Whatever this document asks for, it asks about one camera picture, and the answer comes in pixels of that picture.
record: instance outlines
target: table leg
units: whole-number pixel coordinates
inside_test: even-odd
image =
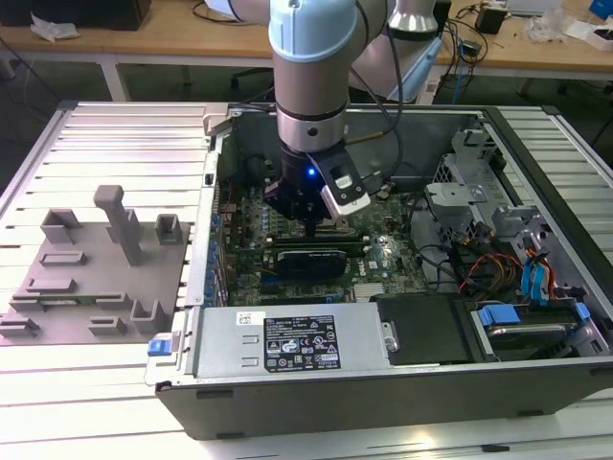
[[[530,90],[530,87],[533,85],[533,82],[534,79],[524,79],[521,82],[519,89],[517,89],[517,96],[526,96],[526,94]]]
[[[11,62],[8,59],[0,59],[0,79],[12,80],[15,73],[12,70]]]
[[[428,77],[425,79],[420,93],[418,94],[417,105],[432,105],[434,97],[437,95],[441,77],[445,73],[445,68],[442,65],[435,65],[430,69]]]
[[[183,86],[191,86],[193,83],[193,80],[192,80],[192,71],[190,70],[189,65],[181,66],[181,75],[183,76]]]
[[[113,102],[129,102],[130,95],[127,92],[127,86],[125,85],[124,78],[119,73],[117,63],[112,61],[100,62],[100,67],[102,68],[102,72],[104,73],[106,86],[108,86],[108,92],[111,93],[111,98]]]

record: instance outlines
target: white label sticker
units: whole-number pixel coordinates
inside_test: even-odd
[[[265,311],[239,311],[237,312],[237,326],[262,326]]]

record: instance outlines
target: motherboard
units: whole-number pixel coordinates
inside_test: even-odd
[[[376,198],[361,213],[324,220],[316,236],[306,238],[299,221],[264,203],[263,189],[222,188],[228,305],[368,302],[377,294],[426,290],[402,218],[409,198]],[[288,276],[309,257],[329,263],[316,272],[296,267],[297,276]]]

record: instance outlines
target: desk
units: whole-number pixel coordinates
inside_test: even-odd
[[[129,101],[117,65],[169,64],[272,67],[267,30],[228,27],[192,14],[191,0],[152,0],[138,31],[78,28],[81,36],[51,43],[30,28],[1,27],[0,35],[28,60],[94,62],[100,65],[113,101]],[[0,59],[14,56],[0,47]]]
[[[474,0],[454,0],[451,15]],[[569,14],[582,19],[590,0],[566,0]],[[210,24],[192,15],[189,0],[152,0],[151,10],[136,32],[79,28],[81,37],[50,43],[28,28],[0,28],[0,35],[24,59],[96,62],[104,73],[113,101],[128,101],[117,64],[218,65],[269,67],[272,52],[267,31],[261,26],[228,27]],[[473,24],[476,14],[464,21]],[[526,19],[505,21],[500,34],[487,35],[486,59],[474,69],[475,75],[546,78],[566,80],[613,79],[613,54],[595,50],[570,38],[565,43],[532,44],[524,36]],[[461,26],[460,34],[472,33]],[[12,58],[0,49],[0,59]],[[443,50],[433,67],[421,104],[431,104],[439,78],[451,60]]]

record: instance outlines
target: green circuit board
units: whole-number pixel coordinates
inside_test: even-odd
[[[366,292],[401,293],[426,290],[426,280],[416,264],[407,240],[402,215],[407,195],[374,200],[360,213],[338,221],[325,220],[317,237],[353,237],[364,249],[363,257],[349,257],[345,273],[325,282],[287,281],[274,272],[276,249],[270,239],[300,238],[303,225],[288,220],[268,207],[261,189],[233,190],[240,196],[224,209],[224,239],[228,256],[229,305],[257,306],[294,303],[364,301]]]

